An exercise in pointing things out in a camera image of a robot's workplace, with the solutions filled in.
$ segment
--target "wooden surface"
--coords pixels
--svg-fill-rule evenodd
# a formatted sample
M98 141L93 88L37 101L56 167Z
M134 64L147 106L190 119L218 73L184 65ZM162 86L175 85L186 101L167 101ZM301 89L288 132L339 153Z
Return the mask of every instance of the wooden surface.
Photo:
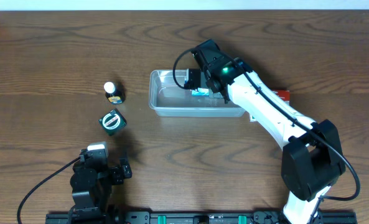
M0 12L0 223L35 184L91 142L110 159L128 150L133 178L112 199L155 211L282 208L288 190L281 151L258 124L241 118L163 118L148 106L151 71L171 69L185 49L213 38L249 62L291 105L339 129L362 191L325 201L369 223L369 11ZM180 68L195 67L185 57ZM107 80L121 80L128 121L108 137L98 118L113 108ZM71 168L27 201L24 223L72 205ZM329 192L348 196L346 172Z

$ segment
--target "wooden table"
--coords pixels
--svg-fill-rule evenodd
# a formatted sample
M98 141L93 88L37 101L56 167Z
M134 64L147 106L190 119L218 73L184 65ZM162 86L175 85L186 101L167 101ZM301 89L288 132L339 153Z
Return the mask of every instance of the wooden table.
M148 106L151 71L171 69L185 49L213 38L249 62L291 105L339 129L343 153L362 183L351 202L369 223L369 11L0 12L0 223L35 184L107 141L110 159L129 152L133 178L113 201L155 211L282 208L288 190L281 151L258 124L241 118L164 118ZM180 68L195 67L190 56ZM120 79L128 126L108 137L98 118L113 108L105 81ZM24 223L73 205L72 170L41 186ZM355 189L346 172L329 192Z

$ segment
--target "white bottle cap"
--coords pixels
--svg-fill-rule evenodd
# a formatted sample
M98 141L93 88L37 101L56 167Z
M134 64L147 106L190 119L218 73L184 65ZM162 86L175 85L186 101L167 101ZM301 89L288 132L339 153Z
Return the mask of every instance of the white bottle cap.
M113 92L115 92L115 85L114 85L114 83L106 82L104 84L104 90L107 93L113 93Z

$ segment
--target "white backdrop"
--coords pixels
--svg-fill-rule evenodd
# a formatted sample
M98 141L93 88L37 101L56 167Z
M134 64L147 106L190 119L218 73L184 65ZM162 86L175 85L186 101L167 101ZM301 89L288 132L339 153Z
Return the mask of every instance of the white backdrop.
M0 11L227 9L369 9L369 0L0 0Z

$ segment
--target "dark bottle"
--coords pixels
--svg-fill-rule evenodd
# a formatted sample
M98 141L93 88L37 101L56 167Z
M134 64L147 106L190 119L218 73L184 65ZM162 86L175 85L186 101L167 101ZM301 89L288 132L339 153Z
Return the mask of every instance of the dark bottle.
M112 82L106 82L104 84L105 97L111 104L117 105L123 103L125 97L123 91L117 89Z

